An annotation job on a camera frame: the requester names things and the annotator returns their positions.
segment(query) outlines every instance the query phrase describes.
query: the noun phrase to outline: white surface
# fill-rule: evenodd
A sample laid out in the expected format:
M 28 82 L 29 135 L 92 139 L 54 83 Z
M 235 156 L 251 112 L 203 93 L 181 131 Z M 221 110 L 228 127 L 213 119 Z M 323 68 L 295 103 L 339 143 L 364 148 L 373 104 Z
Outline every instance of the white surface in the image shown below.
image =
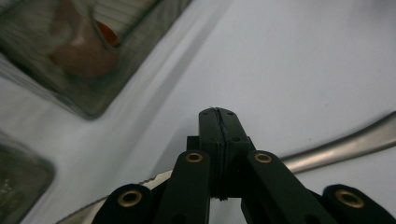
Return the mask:
M 195 0 L 94 121 L 0 79 L 0 129 L 57 168 L 23 223 L 54 223 L 171 169 L 210 106 L 235 112 L 256 148 L 278 156 L 385 116 L 396 109 L 395 21 L 394 1 Z M 318 193 L 356 187 L 396 216 L 395 159 L 392 148 L 298 177 Z M 239 202 L 212 208 L 212 223 L 245 222 Z

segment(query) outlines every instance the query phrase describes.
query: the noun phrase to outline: plastic container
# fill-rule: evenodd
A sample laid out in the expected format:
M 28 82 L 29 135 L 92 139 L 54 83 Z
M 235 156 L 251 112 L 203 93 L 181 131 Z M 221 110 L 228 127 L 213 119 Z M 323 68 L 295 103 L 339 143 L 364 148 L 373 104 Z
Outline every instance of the plastic container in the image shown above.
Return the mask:
M 0 223 L 19 223 L 53 177 L 48 161 L 0 132 Z
M 0 11 L 0 50 L 27 76 L 6 76 L 95 119 L 190 1 L 12 1 Z

